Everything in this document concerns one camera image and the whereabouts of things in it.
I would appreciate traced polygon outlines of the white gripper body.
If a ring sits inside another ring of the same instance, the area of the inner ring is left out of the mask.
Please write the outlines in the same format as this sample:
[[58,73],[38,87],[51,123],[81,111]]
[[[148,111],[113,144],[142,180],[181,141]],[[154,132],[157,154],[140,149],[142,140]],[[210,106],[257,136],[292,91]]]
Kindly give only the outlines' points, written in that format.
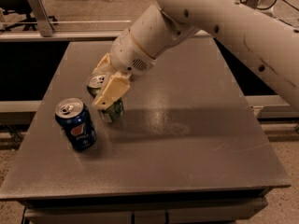
[[137,76],[146,74],[156,64],[156,60],[148,56],[136,43],[129,29],[125,29],[114,40],[110,60],[117,70]]

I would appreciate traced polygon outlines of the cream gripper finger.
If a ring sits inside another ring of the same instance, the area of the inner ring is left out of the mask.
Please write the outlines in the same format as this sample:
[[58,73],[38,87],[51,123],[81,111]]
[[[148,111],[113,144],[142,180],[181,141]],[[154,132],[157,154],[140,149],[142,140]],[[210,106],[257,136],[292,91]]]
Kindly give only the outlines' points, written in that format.
[[130,74],[116,72],[108,73],[104,87],[95,96],[92,107],[98,110],[107,110],[130,89]]
[[93,69],[93,74],[107,74],[113,72],[113,66],[111,65],[110,54],[106,53],[101,61]]

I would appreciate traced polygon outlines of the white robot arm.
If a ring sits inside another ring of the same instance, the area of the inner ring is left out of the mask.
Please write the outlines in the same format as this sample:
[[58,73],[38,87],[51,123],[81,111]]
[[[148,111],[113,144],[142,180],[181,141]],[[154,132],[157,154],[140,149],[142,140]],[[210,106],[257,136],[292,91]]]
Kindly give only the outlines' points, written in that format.
[[299,108],[299,33],[234,0],[156,0],[97,65],[106,75],[93,106],[108,109],[167,49],[203,30],[293,108]]

